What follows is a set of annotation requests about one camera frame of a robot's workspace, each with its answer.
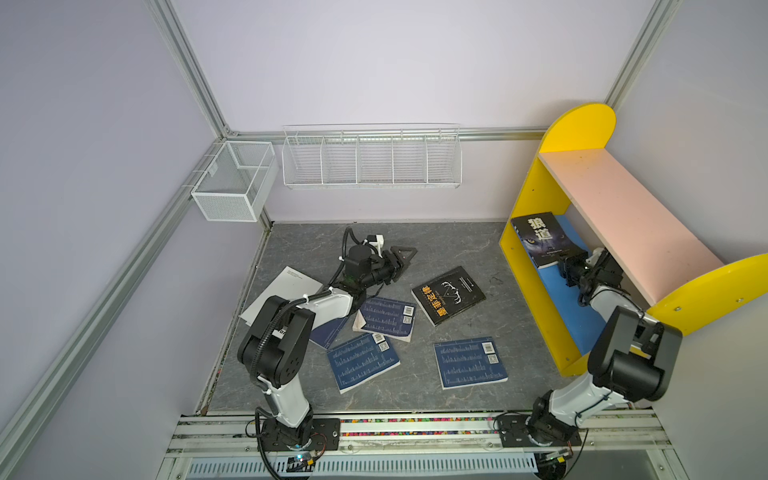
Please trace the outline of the black wolf-eyes book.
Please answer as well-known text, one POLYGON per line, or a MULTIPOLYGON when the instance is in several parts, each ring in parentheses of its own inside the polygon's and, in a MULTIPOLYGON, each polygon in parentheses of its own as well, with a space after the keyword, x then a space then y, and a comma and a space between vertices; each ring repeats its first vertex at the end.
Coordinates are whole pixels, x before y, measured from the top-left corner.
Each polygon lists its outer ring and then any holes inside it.
POLYGON ((548 268, 565 258, 587 253, 571 240, 551 212, 512 217, 510 224, 537 269, 548 268))

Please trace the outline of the black book orange title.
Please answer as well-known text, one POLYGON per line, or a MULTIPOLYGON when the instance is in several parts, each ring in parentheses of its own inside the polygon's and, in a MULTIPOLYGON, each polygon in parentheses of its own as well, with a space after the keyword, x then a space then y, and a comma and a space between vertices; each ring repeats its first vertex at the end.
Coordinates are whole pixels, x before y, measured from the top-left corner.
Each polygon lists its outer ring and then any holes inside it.
POLYGON ((461 266, 414 287, 411 293, 435 327, 486 299, 479 285, 461 266))

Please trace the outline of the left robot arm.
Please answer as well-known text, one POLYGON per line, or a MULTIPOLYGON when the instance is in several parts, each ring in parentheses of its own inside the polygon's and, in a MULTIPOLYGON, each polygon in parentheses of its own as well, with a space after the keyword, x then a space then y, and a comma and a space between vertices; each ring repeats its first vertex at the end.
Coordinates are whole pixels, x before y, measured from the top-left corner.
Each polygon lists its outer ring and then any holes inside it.
POLYGON ((358 239, 348 227, 328 281, 302 287, 277 281, 276 292, 262 293, 237 350, 237 360, 268 405, 256 409, 251 437, 298 450, 325 431, 314 421, 299 378, 312 330, 357 312, 370 288, 398 281, 417 253, 415 247, 387 248, 381 235, 358 239))

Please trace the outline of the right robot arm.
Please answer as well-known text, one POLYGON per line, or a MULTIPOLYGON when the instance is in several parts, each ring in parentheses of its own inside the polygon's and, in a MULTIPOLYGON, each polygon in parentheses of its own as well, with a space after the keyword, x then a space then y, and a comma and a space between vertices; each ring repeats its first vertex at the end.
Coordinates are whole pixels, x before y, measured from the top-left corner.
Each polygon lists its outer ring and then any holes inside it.
POLYGON ((669 388, 682 332, 655 319, 621 287, 624 272, 604 249, 562 255, 558 272, 578 289, 577 303, 605 320, 589 353, 587 372, 534 403, 527 420, 541 446, 569 442, 587 418, 619 404, 661 399, 669 388))

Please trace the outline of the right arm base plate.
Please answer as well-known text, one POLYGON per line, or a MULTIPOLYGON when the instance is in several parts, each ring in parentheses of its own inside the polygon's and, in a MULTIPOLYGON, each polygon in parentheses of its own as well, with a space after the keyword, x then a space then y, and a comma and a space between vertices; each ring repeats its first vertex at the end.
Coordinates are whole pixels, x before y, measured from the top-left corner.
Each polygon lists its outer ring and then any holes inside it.
POLYGON ((498 433, 504 448, 560 448, 582 445, 581 435, 573 430, 562 433, 558 429, 541 430, 529 425, 529 414, 503 412, 493 420, 493 429, 498 433))

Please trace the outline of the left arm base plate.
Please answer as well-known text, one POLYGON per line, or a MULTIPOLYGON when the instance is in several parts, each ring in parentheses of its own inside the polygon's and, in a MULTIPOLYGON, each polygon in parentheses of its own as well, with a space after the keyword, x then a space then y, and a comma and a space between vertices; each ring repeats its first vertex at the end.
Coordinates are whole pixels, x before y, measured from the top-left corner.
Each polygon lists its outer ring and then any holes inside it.
POLYGON ((267 452, 336 451, 341 439, 341 421, 334 417, 313 417, 293 428, 276 419, 266 419, 261 423, 259 439, 267 452))

